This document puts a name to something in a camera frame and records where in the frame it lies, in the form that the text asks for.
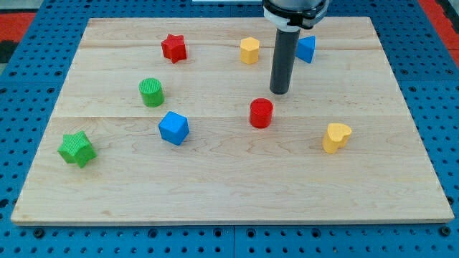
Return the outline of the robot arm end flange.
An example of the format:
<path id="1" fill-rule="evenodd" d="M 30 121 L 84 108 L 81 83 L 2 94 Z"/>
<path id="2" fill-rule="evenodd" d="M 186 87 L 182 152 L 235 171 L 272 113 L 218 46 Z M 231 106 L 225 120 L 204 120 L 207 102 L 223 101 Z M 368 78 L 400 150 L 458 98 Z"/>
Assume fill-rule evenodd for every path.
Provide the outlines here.
<path id="1" fill-rule="evenodd" d="M 331 0 L 263 0 L 264 17 L 284 32 L 312 29 L 328 11 Z"/>

